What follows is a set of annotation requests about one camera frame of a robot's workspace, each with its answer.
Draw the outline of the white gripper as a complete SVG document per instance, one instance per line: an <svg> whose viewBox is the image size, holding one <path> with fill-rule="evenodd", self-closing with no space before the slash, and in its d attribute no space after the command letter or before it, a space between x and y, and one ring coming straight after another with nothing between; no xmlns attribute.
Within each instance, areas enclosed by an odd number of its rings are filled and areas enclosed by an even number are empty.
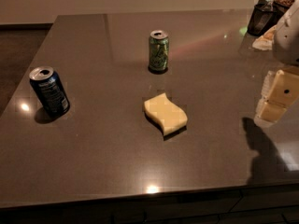
<svg viewBox="0 0 299 224"><path fill-rule="evenodd" d="M264 78L255 111L256 124L275 124L299 98L299 17L284 16L278 24L273 42L274 57L294 65L269 71Z"/></svg>

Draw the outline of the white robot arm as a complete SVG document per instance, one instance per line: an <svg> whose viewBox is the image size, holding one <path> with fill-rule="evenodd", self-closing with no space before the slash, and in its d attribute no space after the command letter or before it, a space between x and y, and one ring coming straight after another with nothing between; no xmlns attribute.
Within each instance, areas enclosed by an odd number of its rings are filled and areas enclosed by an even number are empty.
<svg viewBox="0 0 299 224"><path fill-rule="evenodd" d="M255 49L273 51L274 58L284 66L269 71L264 78L254 122L266 128L277 123L299 98L299 0L279 19L278 23L257 38Z"/></svg>

